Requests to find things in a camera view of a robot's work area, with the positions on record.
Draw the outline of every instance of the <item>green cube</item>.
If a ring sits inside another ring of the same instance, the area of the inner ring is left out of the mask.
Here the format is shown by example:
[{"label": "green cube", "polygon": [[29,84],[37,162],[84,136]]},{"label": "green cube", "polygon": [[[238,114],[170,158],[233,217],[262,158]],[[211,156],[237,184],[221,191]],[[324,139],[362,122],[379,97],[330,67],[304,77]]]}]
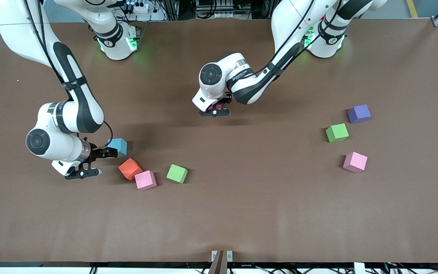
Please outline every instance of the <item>green cube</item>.
[{"label": "green cube", "polygon": [[346,124],[330,126],[325,132],[327,133],[330,143],[339,142],[349,137]]},{"label": "green cube", "polygon": [[187,172],[188,171],[183,167],[172,165],[168,171],[167,178],[183,184],[184,180],[186,179]]}]

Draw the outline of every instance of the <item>orange cube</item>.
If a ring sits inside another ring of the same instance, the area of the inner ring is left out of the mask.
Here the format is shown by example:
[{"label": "orange cube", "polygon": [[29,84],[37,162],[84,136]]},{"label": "orange cube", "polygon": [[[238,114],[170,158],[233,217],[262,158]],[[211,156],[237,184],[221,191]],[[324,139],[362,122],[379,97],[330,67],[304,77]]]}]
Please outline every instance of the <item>orange cube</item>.
[{"label": "orange cube", "polygon": [[119,166],[119,170],[126,177],[126,179],[132,181],[134,176],[143,172],[140,166],[131,158],[126,160],[122,165]]}]

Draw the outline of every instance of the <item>cube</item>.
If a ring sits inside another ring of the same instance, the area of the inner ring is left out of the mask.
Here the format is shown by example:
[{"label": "cube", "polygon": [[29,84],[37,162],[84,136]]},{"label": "cube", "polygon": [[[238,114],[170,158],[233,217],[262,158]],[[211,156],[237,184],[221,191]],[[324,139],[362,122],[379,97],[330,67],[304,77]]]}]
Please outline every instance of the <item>cube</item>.
[{"label": "cube", "polygon": [[134,179],[139,190],[147,190],[157,186],[155,175],[149,170],[135,175]]},{"label": "cube", "polygon": [[130,181],[134,179],[135,175],[143,172],[141,167],[131,158],[126,160],[118,168],[121,171],[121,173],[126,177],[126,179]]},{"label": "cube", "polygon": [[330,143],[339,142],[349,137],[346,124],[330,126],[325,132],[327,133],[327,138],[329,138]]},{"label": "cube", "polygon": [[353,152],[346,156],[343,167],[351,172],[360,173],[365,170],[367,160],[368,157]]},{"label": "cube", "polygon": [[370,109],[368,105],[355,106],[348,112],[351,124],[366,122],[371,118]]},{"label": "cube", "polygon": [[184,180],[186,179],[187,172],[188,171],[183,167],[172,165],[170,166],[170,170],[168,170],[167,178],[183,184]]},{"label": "cube", "polygon": [[121,138],[111,140],[111,143],[109,143],[108,147],[117,149],[118,156],[126,156],[127,154],[127,142]]}]

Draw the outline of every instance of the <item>brown table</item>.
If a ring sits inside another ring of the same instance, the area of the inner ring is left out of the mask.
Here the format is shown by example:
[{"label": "brown table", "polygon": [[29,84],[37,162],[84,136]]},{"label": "brown table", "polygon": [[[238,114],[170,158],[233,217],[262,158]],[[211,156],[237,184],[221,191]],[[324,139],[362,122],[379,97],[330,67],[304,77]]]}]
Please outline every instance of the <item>brown table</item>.
[{"label": "brown table", "polygon": [[[353,21],[330,59],[303,54],[255,104],[200,118],[191,98],[203,64],[271,57],[269,21],[150,23],[141,51],[111,61],[85,24],[54,24],[116,137],[157,177],[138,191],[99,160],[101,177],[66,181],[31,155],[38,108],[65,99],[51,69],[0,40],[0,261],[438,261],[438,28],[429,19]],[[346,110],[372,119],[325,129]],[[107,141],[103,127],[90,141]],[[341,168],[367,155],[367,170]],[[165,178],[186,167],[181,185]]]}]

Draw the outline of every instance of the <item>purple cube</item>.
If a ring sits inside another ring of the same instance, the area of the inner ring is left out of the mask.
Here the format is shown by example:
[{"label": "purple cube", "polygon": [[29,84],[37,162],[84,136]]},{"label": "purple cube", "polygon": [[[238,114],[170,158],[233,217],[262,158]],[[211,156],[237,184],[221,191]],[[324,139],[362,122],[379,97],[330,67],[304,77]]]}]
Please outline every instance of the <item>purple cube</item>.
[{"label": "purple cube", "polygon": [[371,118],[368,105],[355,106],[348,112],[351,124],[366,122]]}]

